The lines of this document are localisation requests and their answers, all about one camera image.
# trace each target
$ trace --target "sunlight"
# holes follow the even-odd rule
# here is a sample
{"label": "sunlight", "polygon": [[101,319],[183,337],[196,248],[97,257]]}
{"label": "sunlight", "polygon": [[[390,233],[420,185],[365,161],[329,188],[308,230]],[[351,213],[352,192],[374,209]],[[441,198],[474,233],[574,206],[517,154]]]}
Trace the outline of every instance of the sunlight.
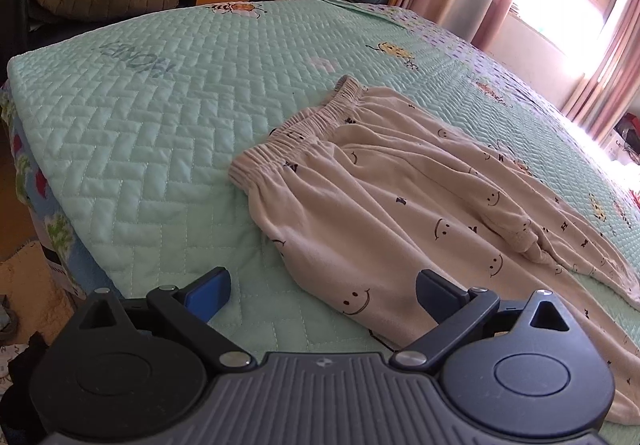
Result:
{"label": "sunlight", "polygon": [[588,0],[515,0],[521,19],[562,50],[581,71],[591,62],[591,53],[604,22]]}

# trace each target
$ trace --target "wall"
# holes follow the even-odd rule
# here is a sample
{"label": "wall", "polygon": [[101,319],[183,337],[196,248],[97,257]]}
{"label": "wall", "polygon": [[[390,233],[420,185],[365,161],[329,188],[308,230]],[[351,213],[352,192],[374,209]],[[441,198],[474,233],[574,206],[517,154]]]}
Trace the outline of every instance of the wall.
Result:
{"label": "wall", "polygon": [[509,14],[488,51],[558,109],[584,75],[544,36]]}

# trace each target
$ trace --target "elastic waistband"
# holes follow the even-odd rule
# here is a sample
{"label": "elastic waistband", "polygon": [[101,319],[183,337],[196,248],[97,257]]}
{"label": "elastic waistband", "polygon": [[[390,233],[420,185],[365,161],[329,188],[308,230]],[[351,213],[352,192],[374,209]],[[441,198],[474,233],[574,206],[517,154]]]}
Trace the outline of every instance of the elastic waistband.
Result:
{"label": "elastic waistband", "polygon": [[248,192],[249,185],[266,166],[283,166],[318,140],[327,139],[339,125],[350,123],[363,86],[344,75],[319,107],[305,108],[275,129],[267,141],[247,149],[229,168],[231,182]]}

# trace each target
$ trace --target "quilted bedspread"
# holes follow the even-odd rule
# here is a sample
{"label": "quilted bedspread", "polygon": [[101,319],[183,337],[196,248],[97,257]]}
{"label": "quilted bedspread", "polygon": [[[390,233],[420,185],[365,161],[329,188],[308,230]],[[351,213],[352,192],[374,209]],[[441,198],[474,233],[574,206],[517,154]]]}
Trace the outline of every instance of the quilted bedspread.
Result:
{"label": "quilted bedspread", "polygon": [[[298,288],[226,177],[235,155],[345,73],[517,160],[640,265],[635,203],[519,79],[410,11],[296,0],[160,12],[12,59],[0,105],[18,194],[44,221],[68,287],[142,297],[223,265],[232,299],[210,324],[257,355],[385,350]],[[640,344],[640,314],[576,277]],[[640,432],[604,434],[637,445]]]}

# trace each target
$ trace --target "red object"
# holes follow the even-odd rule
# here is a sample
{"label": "red object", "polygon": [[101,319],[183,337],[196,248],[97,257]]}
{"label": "red object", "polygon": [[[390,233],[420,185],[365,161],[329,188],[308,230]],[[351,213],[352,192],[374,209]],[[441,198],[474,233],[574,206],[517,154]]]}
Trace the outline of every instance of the red object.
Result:
{"label": "red object", "polygon": [[40,169],[38,169],[38,172],[36,173],[36,189],[38,190],[38,194],[43,198],[47,197],[47,179],[44,177],[44,174]]}
{"label": "red object", "polygon": [[638,197],[638,194],[636,194],[636,192],[634,190],[629,190],[629,192],[631,192],[631,197],[636,202],[636,206],[638,208],[640,208],[640,197]]}
{"label": "red object", "polygon": [[631,125],[634,126],[636,133],[638,134],[638,136],[640,136],[640,120],[638,120],[638,117],[628,112],[625,114],[625,116],[623,116],[623,118],[631,122]]}
{"label": "red object", "polygon": [[18,151],[22,148],[22,140],[17,134],[14,136],[14,156],[18,154]]}

